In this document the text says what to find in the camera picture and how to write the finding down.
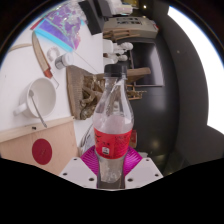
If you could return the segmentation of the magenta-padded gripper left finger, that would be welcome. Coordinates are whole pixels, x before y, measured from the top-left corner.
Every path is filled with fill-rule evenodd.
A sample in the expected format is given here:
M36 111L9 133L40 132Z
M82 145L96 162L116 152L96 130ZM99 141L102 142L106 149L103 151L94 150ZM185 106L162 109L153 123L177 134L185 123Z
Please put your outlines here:
M59 176L78 186L96 189L98 172L98 158L92 146L81 157L73 157Z

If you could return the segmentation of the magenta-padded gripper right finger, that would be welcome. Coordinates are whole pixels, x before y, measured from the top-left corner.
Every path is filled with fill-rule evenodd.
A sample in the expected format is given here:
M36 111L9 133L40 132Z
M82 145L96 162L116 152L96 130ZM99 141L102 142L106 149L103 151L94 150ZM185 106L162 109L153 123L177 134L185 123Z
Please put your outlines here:
M133 148L125 156L123 176L126 189L140 188L163 177L151 158L143 158Z

